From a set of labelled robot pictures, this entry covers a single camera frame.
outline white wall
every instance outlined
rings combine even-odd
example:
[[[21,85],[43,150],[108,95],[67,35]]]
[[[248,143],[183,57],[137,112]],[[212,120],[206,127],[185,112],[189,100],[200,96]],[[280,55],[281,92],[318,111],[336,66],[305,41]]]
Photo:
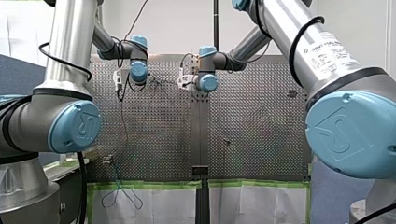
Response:
[[[145,0],[107,0],[105,28],[124,37]],[[318,2],[311,7],[318,12]],[[219,0],[219,50],[233,49],[255,26],[245,12],[233,9],[232,0]],[[149,53],[197,53],[213,45],[213,0],[150,0],[133,31],[148,39]],[[267,54],[280,54],[272,44]]]
[[[319,13],[326,18],[328,30],[361,63],[387,68],[388,2],[391,1],[319,0]]]
[[[144,0],[106,0],[104,26],[124,37]],[[247,13],[219,0],[220,50],[234,48],[254,27]],[[360,61],[396,76],[396,3],[392,0],[314,0],[313,14]],[[50,40],[53,8],[43,1],[0,1],[0,54],[45,65],[37,46]],[[134,35],[148,39],[150,53],[197,53],[213,45],[213,0],[149,0]],[[267,54],[280,54],[273,44]]]
[[[44,1],[0,1],[0,54],[45,66],[37,48],[50,41],[53,11]]]
[[[389,0],[388,17],[387,70],[396,79],[396,3],[392,0]]]

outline perforated metal panel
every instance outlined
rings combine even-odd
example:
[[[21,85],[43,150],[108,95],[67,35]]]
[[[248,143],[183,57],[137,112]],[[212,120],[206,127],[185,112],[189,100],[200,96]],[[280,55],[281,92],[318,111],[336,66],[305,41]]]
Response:
[[[117,62],[93,59],[92,96],[103,121],[96,141],[99,159],[89,166],[90,181],[191,179],[191,95],[171,83],[178,76],[180,59],[150,56],[148,69],[155,81],[141,92],[128,88],[123,105],[112,80]],[[115,165],[102,164],[108,155],[114,156]]]
[[[285,59],[267,56],[219,79],[210,97],[209,178],[303,180],[305,93]]]
[[[209,178],[307,177],[305,95],[282,56],[264,57],[243,72],[218,72],[219,89],[201,103],[170,83],[181,58],[151,56],[148,67],[157,81],[141,92],[128,89],[122,109],[127,146],[112,80],[117,62],[93,60],[92,95],[103,122],[90,181],[191,180],[197,164],[209,166]],[[102,164],[108,155],[118,166]]]

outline metal stand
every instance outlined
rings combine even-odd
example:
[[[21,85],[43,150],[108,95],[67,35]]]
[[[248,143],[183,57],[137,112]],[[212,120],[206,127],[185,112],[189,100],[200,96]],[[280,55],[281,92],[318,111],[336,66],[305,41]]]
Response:
[[[0,214],[4,224],[59,224],[59,185],[48,183],[38,158],[0,165]]]
[[[350,206],[350,223],[372,214],[373,212],[395,203],[396,199],[396,180],[385,179],[376,180],[373,188],[370,190],[366,200],[353,203]],[[390,211],[382,216],[376,217],[368,224],[388,224],[396,223],[396,211]]]

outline blue joint cap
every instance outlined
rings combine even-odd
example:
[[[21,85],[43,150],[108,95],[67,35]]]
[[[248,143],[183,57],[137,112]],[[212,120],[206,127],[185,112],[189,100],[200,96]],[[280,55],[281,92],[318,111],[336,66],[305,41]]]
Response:
[[[218,88],[219,79],[212,74],[206,74],[202,76],[199,80],[200,91],[211,92]]]
[[[233,8],[235,8],[238,11],[244,11],[250,0],[233,0]]]
[[[148,67],[145,63],[134,61],[131,63],[130,76],[136,84],[143,84],[148,78]]]
[[[199,48],[199,56],[201,58],[212,55],[216,52],[218,52],[218,50],[213,46],[203,46]]]
[[[25,97],[26,95],[10,94],[10,95],[0,95],[0,103],[9,101],[15,98]]]
[[[313,152],[334,171],[356,178],[396,176],[396,103],[367,91],[336,91],[306,117]]]
[[[131,37],[131,41],[136,43],[136,44],[138,44],[138,45],[140,45],[140,46],[142,46],[142,47],[144,47],[144,48],[148,47],[148,40],[145,37],[141,36],[141,35],[133,35]]]
[[[98,107],[91,101],[75,101],[52,122],[49,148],[60,154],[80,152],[96,139],[101,118]]]

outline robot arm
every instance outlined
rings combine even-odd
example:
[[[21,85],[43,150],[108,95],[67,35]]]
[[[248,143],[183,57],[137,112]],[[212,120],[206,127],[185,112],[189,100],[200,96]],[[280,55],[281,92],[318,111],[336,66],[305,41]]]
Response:
[[[103,60],[130,60],[129,75],[131,80],[136,85],[146,83],[149,73],[147,68],[149,55],[148,41],[145,37],[134,35],[131,40],[115,42],[103,26],[96,21],[92,43],[98,48],[98,55]]]
[[[200,72],[214,76],[216,70],[233,69],[229,64],[239,64],[235,71],[244,69],[237,61],[246,61],[273,39],[290,61],[294,79],[308,92],[305,133],[313,152],[341,174],[391,178],[396,169],[396,83],[383,69],[361,65],[310,14],[310,3],[233,0],[264,33],[255,28],[228,55],[202,48]]]
[[[120,47],[94,23],[103,0],[47,2],[56,8],[45,80],[31,96],[0,96],[0,216],[6,224],[25,222],[26,210],[36,207],[29,223],[60,223],[59,186],[49,183],[37,157],[83,151],[99,133],[99,109],[87,90],[92,42],[103,59],[129,59],[135,83],[147,75],[145,38]]]

